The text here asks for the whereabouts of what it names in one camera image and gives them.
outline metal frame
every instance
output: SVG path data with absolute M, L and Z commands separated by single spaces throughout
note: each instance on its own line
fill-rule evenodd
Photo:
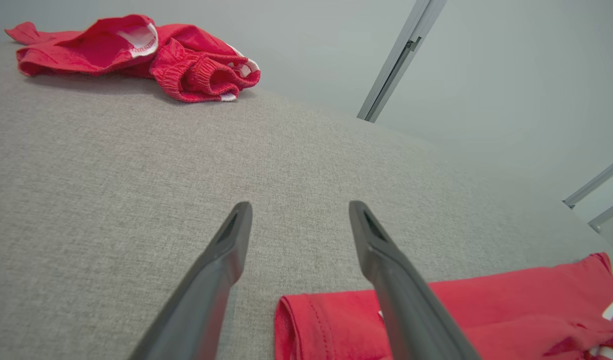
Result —
M 602 214 L 597 215 L 594 219 L 588 222 L 588 226 L 593 228 L 596 233 L 600 234 L 601 228 L 600 225 L 606 223 L 609 219 L 613 218 L 613 206 L 604 210 Z
M 357 118 L 375 123 L 446 3 L 447 0 L 415 2 Z
M 580 189 L 574 192 L 571 196 L 562 200 L 562 202 L 565 203 L 567 207 L 573 209 L 576 206 L 576 204 L 580 202 L 580 200 L 584 199 L 588 194 L 592 193 L 592 191 L 599 188 L 602 184 L 604 184 L 612 176 L 613 176 L 613 164 L 609 165 L 609 167 L 604 169 L 604 171 L 599 173 L 599 175 L 594 177 L 591 181 L 587 182 L 583 187 L 580 187 Z

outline gray fabric surface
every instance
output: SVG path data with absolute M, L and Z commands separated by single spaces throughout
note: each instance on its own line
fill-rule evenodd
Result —
M 261 88 L 181 104 L 148 79 L 30 79 L 16 48 L 0 44 L 0 359 L 126 358 L 239 201 L 253 224 L 220 359 L 273 358 L 283 294 L 371 287 L 353 199 L 428 281 L 613 260 L 560 199 L 372 123 Z

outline red clothing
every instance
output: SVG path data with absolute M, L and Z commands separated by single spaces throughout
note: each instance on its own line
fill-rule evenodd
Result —
M 193 25 L 156 27 L 142 14 L 103 18 L 85 31 L 41 32 L 25 22 L 6 33 L 27 45 L 17 51 L 26 76 L 119 71 L 153 78 L 169 96 L 187 103 L 233 101 L 260 81 L 256 62 L 219 38 Z
M 613 360 L 613 274 L 606 253 L 430 287 L 483 360 Z M 373 290 L 282 296 L 276 360 L 390 358 L 379 310 Z

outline red and white garment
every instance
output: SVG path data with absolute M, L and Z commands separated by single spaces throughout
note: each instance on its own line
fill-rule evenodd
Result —
M 483 360 L 613 360 L 613 274 L 606 253 L 429 285 Z M 373 290 L 282 296 L 275 358 L 390 359 L 379 310 Z
M 194 25 L 156 27 L 142 14 L 103 18 L 85 31 L 42 32 L 31 22 L 5 31 L 26 45 L 17 50 L 26 76 L 117 71 L 153 78 L 186 103 L 233 101 L 260 81 L 256 62 L 219 38 Z

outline crumpled red garment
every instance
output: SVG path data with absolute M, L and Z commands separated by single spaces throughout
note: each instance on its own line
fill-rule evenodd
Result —
M 482 360 L 613 360 L 606 253 L 574 264 L 429 284 Z M 276 360 L 390 360 L 375 291 L 282 296 Z
M 42 32 L 31 22 L 5 31 L 26 45 L 16 53 L 26 76 L 116 71 L 153 78 L 186 103 L 233 101 L 260 81 L 256 62 L 219 38 L 194 25 L 156 27 L 142 14 L 103 18 L 85 31 Z

